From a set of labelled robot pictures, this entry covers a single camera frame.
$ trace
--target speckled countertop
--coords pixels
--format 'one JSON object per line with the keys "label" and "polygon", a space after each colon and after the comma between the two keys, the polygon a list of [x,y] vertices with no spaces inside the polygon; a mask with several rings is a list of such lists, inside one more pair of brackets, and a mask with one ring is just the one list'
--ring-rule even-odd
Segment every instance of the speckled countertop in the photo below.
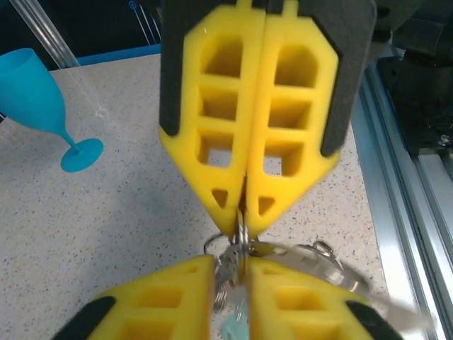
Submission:
{"label": "speckled countertop", "polygon": [[[48,339],[95,295],[202,253],[216,227],[159,143],[159,56],[53,72],[76,140],[101,158],[77,174],[60,138],[0,124],[0,339]],[[341,162],[265,233],[322,237],[385,291],[352,132]]]}

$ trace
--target black gripper pad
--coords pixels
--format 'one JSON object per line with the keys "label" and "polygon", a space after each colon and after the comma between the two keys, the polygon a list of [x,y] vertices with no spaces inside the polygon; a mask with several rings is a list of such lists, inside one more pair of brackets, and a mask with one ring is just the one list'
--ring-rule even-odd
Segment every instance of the black gripper pad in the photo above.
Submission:
{"label": "black gripper pad", "polygon": [[374,340],[403,340],[373,308],[357,301],[347,301],[346,305]]}
{"label": "black gripper pad", "polygon": [[105,296],[85,305],[52,340],[87,340],[115,304],[113,296]]}
{"label": "black gripper pad", "polygon": [[322,155],[329,157],[346,138],[373,35],[376,6],[373,0],[299,0],[298,15],[313,18],[339,58],[321,145]]}

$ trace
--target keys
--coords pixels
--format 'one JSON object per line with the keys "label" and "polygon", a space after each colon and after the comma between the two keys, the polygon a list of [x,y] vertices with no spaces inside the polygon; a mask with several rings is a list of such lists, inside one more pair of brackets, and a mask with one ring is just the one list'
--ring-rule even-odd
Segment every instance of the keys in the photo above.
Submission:
{"label": "keys", "polygon": [[227,306],[228,296],[238,284],[239,254],[234,245],[229,246],[217,259],[215,271],[214,311]]}
{"label": "keys", "polygon": [[220,327],[223,340],[248,340],[246,286],[239,282],[240,254],[237,245],[229,246],[217,259],[214,311],[227,306],[234,313]]}

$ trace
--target blue wine glass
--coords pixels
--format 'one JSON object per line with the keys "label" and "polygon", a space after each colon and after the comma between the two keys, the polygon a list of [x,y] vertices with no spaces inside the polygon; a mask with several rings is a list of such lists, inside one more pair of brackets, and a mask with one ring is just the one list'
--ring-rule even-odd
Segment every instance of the blue wine glass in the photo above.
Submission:
{"label": "blue wine glass", "polygon": [[69,136],[62,92],[30,48],[0,56],[0,112],[28,128],[63,137],[71,146],[61,162],[67,172],[88,168],[102,154],[100,140],[75,143]]}

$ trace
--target bunch of keys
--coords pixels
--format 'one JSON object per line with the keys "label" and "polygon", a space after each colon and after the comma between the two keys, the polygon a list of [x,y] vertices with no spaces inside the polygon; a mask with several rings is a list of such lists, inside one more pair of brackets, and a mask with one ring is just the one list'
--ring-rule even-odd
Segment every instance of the bunch of keys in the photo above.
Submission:
{"label": "bunch of keys", "polygon": [[[209,244],[220,237],[222,235],[218,234],[205,243],[206,254]],[[241,277],[244,273],[241,265],[245,265],[247,256],[264,257],[350,292],[364,295],[370,302],[386,309],[387,322],[398,332],[433,327],[431,318],[371,294],[367,279],[340,262],[333,254],[332,248],[321,240],[315,241],[313,245],[287,246],[258,240],[246,240],[244,243],[244,239],[239,238],[238,242],[232,242],[227,247],[216,263],[214,311],[220,312],[230,304],[234,306],[233,315],[221,327],[224,340],[249,339],[246,285],[244,277]]]}

